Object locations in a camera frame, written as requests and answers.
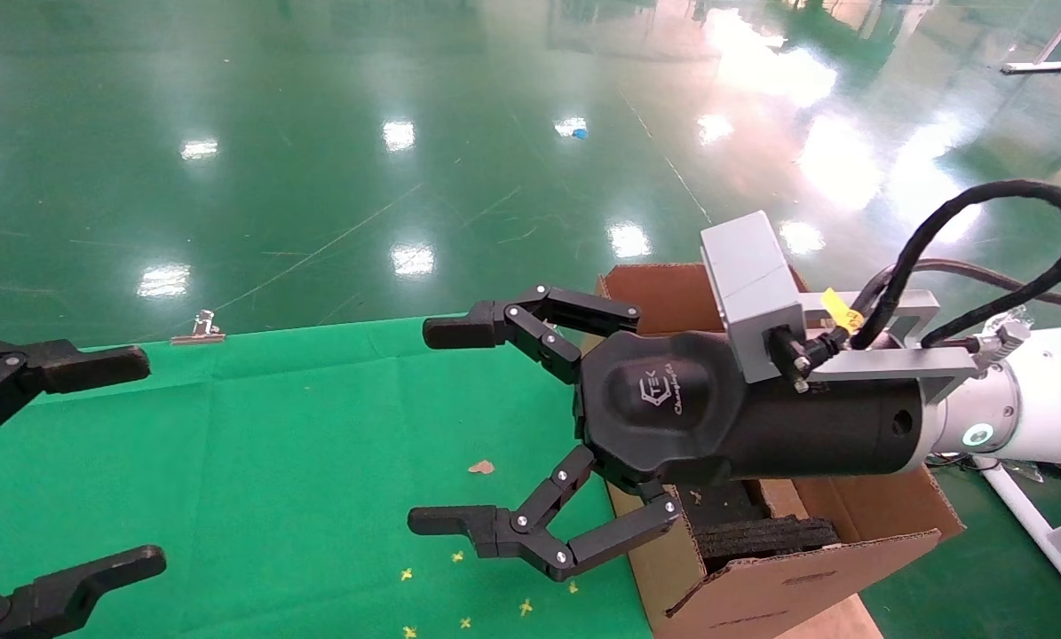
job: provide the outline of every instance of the cable connector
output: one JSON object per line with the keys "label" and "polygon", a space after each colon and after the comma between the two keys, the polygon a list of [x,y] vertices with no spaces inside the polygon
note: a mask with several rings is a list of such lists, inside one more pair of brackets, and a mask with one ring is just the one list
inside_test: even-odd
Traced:
{"label": "cable connector", "polygon": [[842,327],[818,335],[816,339],[798,341],[787,327],[775,327],[766,332],[766,352],[775,368],[794,385],[799,393],[810,390],[806,377],[814,373],[831,357],[841,352],[850,339],[850,331]]}

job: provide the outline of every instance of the robotic arm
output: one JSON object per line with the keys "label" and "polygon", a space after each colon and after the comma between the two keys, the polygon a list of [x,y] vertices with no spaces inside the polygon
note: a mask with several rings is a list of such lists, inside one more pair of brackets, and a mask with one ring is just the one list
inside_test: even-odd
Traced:
{"label": "robotic arm", "polygon": [[[0,341],[0,425],[40,393],[75,393],[144,379],[147,356],[137,347],[81,352],[67,340],[39,344]],[[80,631],[101,595],[166,570],[156,546],[55,571],[0,594],[0,639],[47,639]]]}
{"label": "robotic arm", "polygon": [[[1053,203],[1061,205],[1057,187],[989,187],[970,191],[972,197],[961,194],[956,205],[946,203],[933,214],[917,231],[927,236],[924,242],[915,235],[903,252],[904,269],[917,265],[927,239],[969,202],[1002,192],[1058,197]],[[951,340],[937,331],[921,339],[939,304],[930,292],[904,290],[908,272],[895,269],[857,294],[840,295],[841,308],[822,295],[801,294],[762,213],[712,227],[701,239],[724,333],[639,336],[636,306],[546,287],[477,304],[460,318],[424,322],[429,347],[491,348],[509,341],[574,384],[579,445],[518,510],[413,508],[414,534],[464,534],[481,557],[521,557],[563,582],[666,533],[681,514],[663,489],[672,483],[894,473],[917,468],[930,452],[1061,462],[1061,442],[1038,446],[1042,437],[1030,426],[1050,415],[1061,431],[1061,413],[1053,414],[1049,398],[1032,395],[1058,383],[1061,345],[1045,350],[1051,347],[1030,344],[1009,363],[1025,341],[1059,343],[1061,335],[1032,336],[1025,325],[1003,323],[974,339]],[[1002,280],[990,283],[1013,294],[987,315],[985,309],[967,315],[984,315],[981,323],[996,311],[1054,295],[1047,289],[1061,280],[1057,266],[1034,290],[993,274]],[[1024,299],[1010,301],[1016,291]],[[851,305],[853,311],[842,314]],[[837,321],[830,330],[808,328],[829,320]],[[582,357],[546,323],[604,340]],[[1037,372],[1031,360],[1044,368],[1055,360],[1058,373]],[[1031,385],[1036,379],[1038,387]],[[556,539],[547,523],[591,473],[644,505],[569,543]]]}

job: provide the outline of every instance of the black cable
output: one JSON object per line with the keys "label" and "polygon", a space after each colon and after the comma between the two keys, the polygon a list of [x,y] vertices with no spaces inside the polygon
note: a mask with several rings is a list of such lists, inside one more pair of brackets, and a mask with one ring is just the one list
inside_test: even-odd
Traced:
{"label": "black cable", "polygon": [[[860,312],[863,315],[868,315],[872,310],[873,303],[876,301],[879,295],[882,294],[884,288],[892,278],[892,270],[894,265],[892,263],[889,266],[884,267],[879,274],[874,275],[867,283],[863,287],[863,291],[857,294],[857,298],[851,308],[854,311]],[[1024,288],[1024,282],[1019,279],[1009,278],[1008,275],[1003,273],[997,273],[990,269],[974,265],[974,263],[960,262],[957,259],[943,259],[943,258],[924,258],[919,260],[915,266],[912,266],[912,273],[921,271],[935,271],[940,273],[951,273],[953,275],[961,275],[964,278],[975,279],[977,282],[996,287],[998,289],[1004,289],[1005,291],[1017,291]],[[1040,294],[1034,296],[1037,301],[1042,301],[1046,304],[1054,304],[1061,306],[1061,294],[1055,294],[1055,292],[1046,292],[1046,294]]]}
{"label": "black cable", "polygon": [[[987,185],[972,187],[963,193],[956,195],[956,197],[949,200],[947,203],[940,205],[939,209],[933,211],[933,214],[928,215],[927,220],[917,227],[917,230],[912,231],[911,238],[905,243],[904,249],[902,249],[901,255],[897,258],[897,264],[889,278],[888,286],[884,288],[884,292],[880,296],[873,314],[868,316],[860,330],[851,339],[851,346],[855,350],[863,350],[870,344],[873,344],[876,336],[889,324],[889,320],[894,314],[897,304],[899,304],[901,295],[905,291],[905,286],[908,283],[908,276],[911,275],[912,267],[917,265],[917,260],[921,258],[921,254],[924,253],[925,247],[933,241],[933,238],[936,238],[936,235],[944,228],[944,224],[947,224],[949,221],[956,218],[961,210],[964,210],[969,206],[977,205],[977,203],[986,203],[988,200],[998,197],[1042,200],[1045,203],[1050,203],[1050,205],[1061,211],[1061,187],[1046,185],[1046,183],[1042,182],[1030,182],[1030,179],[990,182]],[[1039,275],[1038,278],[1021,287],[1017,291],[1012,291],[999,299],[974,308],[972,311],[966,312],[966,314],[953,320],[952,323],[944,324],[940,328],[935,328],[927,335],[924,335],[924,339],[921,340],[921,345],[927,348],[941,340],[951,339],[951,336],[966,331],[968,328],[974,327],[974,325],[984,323],[984,321],[992,315],[997,315],[1003,311],[1010,311],[1010,309],[1016,308],[1021,304],[1037,298],[1038,295],[1045,294],[1045,292],[1059,282],[1061,282],[1061,256],[1059,256],[1058,260],[1055,260],[1053,266],[1042,273],[1042,275]]]}
{"label": "black cable", "polygon": [[999,468],[1002,462],[996,460],[996,463],[988,466],[988,468],[980,468],[976,465],[976,461],[973,460],[972,455],[968,452],[957,452],[953,456],[943,456],[943,454],[928,453],[924,457],[924,465],[928,468],[947,468],[949,466],[956,466],[961,470],[972,470],[972,472],[981,473],[984,470],[990,470],[993,468]]}

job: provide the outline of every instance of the green floor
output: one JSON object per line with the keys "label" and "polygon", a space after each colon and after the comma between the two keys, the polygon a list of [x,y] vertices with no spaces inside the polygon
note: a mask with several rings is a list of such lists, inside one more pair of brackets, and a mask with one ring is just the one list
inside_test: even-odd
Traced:
{"label": "green floor", "polygon": [[[855,288],[961,187],[1061,183],[1061,75],[996,70],[1059,24],[1061,0],[0,3],[0,339],[462,311],[697,259],[758,209],[812,287]],[[993,203],[932,255],[1032,276],[1059,251],[1055,214]],[[991,295],[916,282],[945,316]],[[867,591],[886,635],[1061,636],[1058,574],[978,478],[941,482],[969,533]],[[1061,522],[1061,485],[1031,493]]]}

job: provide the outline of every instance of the metal clip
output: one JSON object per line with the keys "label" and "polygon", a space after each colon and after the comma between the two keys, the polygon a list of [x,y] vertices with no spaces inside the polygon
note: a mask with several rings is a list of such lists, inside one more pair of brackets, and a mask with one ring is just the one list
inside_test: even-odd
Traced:
{"label": "metal clip", "polygon": [[213,311],[198,311],[194,316],[194,328],[189,335],[176,335],[172,339],[172,345],[189,344],[222,344],[226,341],[220,328],[214,325]]}

